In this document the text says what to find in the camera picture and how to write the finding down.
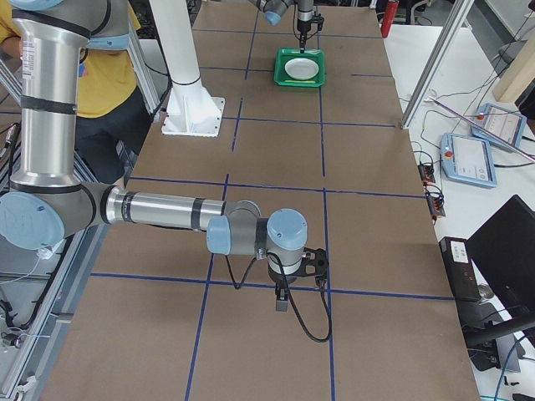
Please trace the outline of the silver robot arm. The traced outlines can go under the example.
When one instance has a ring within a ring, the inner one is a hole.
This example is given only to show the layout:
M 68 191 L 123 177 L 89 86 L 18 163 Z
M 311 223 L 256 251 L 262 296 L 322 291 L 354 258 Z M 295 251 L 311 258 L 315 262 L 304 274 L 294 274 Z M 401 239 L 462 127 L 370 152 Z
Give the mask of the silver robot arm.
M 1 233 L 15 246 L 52 246 L 86 227 L 119 221 L 203 231 L 213 254 L 266 260 L 276 308 L 294 304 L 289 285 L 306 273 L 307 223 L 296 210 L 262 217 L 251 201 L 130 192 L 74 175 L 80 52 L 130 43 L 124 1 L 15 1 L 22 34 L 21 165 L 1 199 Z
M 285 12 L 293 8 L 293 34 L 300 53 L 306 52 L 307 41 L 323 29 L 324 17 L 315 10 L 313 0 L 252 0 L 250 3 L 272 26 L 279 24 Z

